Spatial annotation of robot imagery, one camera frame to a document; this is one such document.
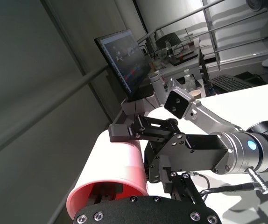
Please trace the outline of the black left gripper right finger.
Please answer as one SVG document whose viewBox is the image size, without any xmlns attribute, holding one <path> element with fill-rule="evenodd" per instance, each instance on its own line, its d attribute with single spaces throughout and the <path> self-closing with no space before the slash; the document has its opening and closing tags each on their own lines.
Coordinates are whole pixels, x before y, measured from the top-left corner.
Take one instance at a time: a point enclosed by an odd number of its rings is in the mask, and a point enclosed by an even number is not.
<svg viewBox="0 0 268 224">
<path fill-rule="evenodd" d="M 165 193 L 177 201 L 206 206 L 190 175 L 179 175 L 171 168 L 162 168 L 162 185 Z"/>
</svg>

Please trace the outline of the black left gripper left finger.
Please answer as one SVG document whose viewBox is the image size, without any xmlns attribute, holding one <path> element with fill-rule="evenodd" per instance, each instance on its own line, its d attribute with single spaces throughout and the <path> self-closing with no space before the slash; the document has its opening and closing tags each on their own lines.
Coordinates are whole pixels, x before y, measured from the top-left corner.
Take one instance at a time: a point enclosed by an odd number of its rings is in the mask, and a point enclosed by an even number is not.
<svg viewBox="0 0 268 224">
<path fill-rule="evenodd" d="M 123 184 L 121 183 L 96 183 L 89 194 L 88 205 L 115 200 L 117 194 L 122 192 Z"/>
</svg>

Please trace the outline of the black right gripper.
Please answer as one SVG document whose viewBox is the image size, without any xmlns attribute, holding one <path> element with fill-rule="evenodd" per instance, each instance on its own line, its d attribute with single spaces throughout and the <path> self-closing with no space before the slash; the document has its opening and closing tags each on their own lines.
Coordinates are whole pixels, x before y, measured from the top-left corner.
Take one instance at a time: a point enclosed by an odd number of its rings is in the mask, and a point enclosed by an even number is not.
<svg viewBox="0 0 268 224">
<path fill-rule="evenodd" d="M 144 150 L 144 162 L 148 164 L 148 181 L 162 180 L 162 168 L 176 172 L 212 170 L 228 152 L 225 143 L 217 135 L 180 133 L 176 119 L 155 119 L 137 115 L 134 122 L 110 124 L 111 142 L 148 140 Z"/>
</svg>

